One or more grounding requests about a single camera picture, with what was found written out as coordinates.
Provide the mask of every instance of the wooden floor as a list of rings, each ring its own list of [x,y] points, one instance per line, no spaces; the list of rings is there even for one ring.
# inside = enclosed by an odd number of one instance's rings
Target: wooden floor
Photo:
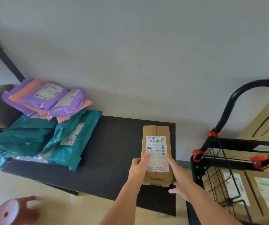
[[[8,199],[31,195],[40,198],[28,203],[29,208],[39,210],[40,218],[36,224],[98,224],[113,204],[112,200],[85,193],[74,196],[42,183],[0,171],[0,205]],[[136,224],[186,225],[186,202],[176,196],[176,217],[137,207]]]

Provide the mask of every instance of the black tabletop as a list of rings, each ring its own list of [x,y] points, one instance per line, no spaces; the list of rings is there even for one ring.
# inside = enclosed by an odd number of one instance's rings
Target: black tabletop
[[[67,166],[21,160],[7,162],[2,171],[115,200],[127,181],[132,159],[141,157],[144,125],[170,127],[175,159],[175,123],[102,116],[75,172]],[[175,195],[169,194],[168,189],[142,185],[136,205],[175,216]]]

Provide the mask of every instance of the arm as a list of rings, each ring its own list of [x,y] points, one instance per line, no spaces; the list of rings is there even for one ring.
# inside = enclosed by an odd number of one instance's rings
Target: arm
[[[128,180],[99,225],[134,224],[136,197],[145,177],[148,159],[149,153],[146,153],[142,160],[132,160]]]
[[[232,215],[230,215],[217,202],[197,185],[185,173],[182,167],[178,166],[170,155],[166,154],[166,159],[172,167],[176,181],[172,184],[176,186],[170,189],[169,193],[177,193],[186,201],[189,201],[202,225],[241,225]]]

